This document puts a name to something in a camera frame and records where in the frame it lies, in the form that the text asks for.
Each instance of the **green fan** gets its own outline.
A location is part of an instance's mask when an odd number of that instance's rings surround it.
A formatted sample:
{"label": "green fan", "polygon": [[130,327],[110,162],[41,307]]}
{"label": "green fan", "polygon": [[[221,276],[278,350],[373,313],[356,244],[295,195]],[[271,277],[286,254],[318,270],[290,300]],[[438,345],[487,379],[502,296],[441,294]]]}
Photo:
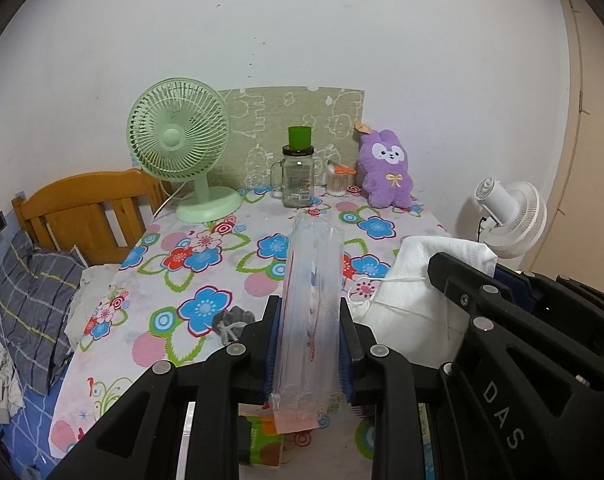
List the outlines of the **green fan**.
{"label": "green fan", "polygon": [[229,136],[222,97],[195,79],[165,79],[144,92],[128,116],[133,157],[160,180],[194,182],[180,200],[178,218],[188,223],[224,218],[242,197],[229,187],[209,187],[207,172],[220,160]]}

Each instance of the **white wall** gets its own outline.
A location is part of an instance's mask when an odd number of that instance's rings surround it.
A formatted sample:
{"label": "white wall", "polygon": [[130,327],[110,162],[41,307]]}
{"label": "white wall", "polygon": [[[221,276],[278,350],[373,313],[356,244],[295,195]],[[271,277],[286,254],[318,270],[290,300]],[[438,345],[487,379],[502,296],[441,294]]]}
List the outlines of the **white wall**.
{"label": "white wall", "polygon": [[548,195],[564,137],[559,0],[28,0],[0,38],[0,208],[130,166],[128,112],[167,76],[344,86],[399,133],[417,195],[458,235],[494,174]]}

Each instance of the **white fan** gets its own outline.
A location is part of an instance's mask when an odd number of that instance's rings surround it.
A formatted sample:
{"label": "white fan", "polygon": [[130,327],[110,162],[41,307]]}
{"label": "white fan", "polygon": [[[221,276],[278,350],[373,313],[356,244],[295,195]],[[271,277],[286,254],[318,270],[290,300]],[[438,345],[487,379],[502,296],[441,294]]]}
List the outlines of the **white fan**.
{"label": "white fan", "polygon": [[500,258],[515,258],[527,252],[540,238],[546,224],[546,204],[528,182],[502,187],[489,177],[476,188],[476,200],[495,220],[485,227],[480,241]]}

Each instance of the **wooden bed frame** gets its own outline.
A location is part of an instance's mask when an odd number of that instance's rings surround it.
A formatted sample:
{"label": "wooden bed frame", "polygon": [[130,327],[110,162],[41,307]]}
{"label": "wooden bed frame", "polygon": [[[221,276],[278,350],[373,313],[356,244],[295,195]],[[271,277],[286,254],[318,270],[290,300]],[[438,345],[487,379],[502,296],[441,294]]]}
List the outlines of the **wooden bed frame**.
{"label": "wooden bed frame", "polygon": [[[164,201],[160,186],[136,169],[84,173],[49,184],[28,200],[16,197],[12,204],[20,227],[42,247],[55,251],[57,242],[60,250],[69,251],[77,245],[91,265],[119,264],[145,231],[135,198],[146,196],[155,212]],[[116,242],[105,202],[112,203],[125,247]]]}

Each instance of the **fan base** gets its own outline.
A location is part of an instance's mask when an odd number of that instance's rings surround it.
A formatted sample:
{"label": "fan base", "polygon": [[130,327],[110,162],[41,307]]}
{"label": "fan base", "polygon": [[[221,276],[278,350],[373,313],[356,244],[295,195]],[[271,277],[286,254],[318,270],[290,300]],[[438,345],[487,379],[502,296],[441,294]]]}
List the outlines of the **fan base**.
{"label": "fan base", "polygon": [[180,201],[177,215],[189,224],[213,222],[229,216],[242,205],[242,197],[230,187],[213,186],[208,188],[208,200],[201,202],[196,193],[187,195]]}

